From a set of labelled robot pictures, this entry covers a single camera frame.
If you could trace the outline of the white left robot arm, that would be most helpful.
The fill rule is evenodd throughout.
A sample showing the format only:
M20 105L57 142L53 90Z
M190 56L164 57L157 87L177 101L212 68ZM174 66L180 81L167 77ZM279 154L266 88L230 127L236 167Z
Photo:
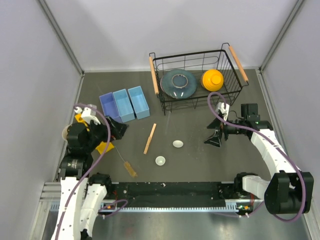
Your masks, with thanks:
M102 200L114 191L108 174L88 170L93 165L92 152L108 140L120 140L128 125L107 117L108 126L93 120L67 126L63 136L67 153L60 164L60 203L53 240L90 240Z

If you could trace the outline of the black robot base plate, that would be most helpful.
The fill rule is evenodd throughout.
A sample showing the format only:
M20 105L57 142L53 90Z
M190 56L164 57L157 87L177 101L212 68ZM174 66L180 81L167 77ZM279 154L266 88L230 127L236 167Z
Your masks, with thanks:
M132 207L211 207L223 200L249 200L232 182L113 182L102 201L125 199Z

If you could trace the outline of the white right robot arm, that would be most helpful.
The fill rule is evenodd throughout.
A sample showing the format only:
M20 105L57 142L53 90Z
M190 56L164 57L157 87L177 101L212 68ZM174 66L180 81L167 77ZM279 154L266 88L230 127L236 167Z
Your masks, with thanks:
M279 144L272 125L261 120L256 103L241 105L241 118L229 121L230 106L219 102L213 110L215 119L207 126L214 133L205 144L220 147L230 135L245 135L265 162L271 179L255 173L242 172L234 179L233 192L239 198L253 194L263 200L272 215L308 213L311 207L314 178L290 163Z

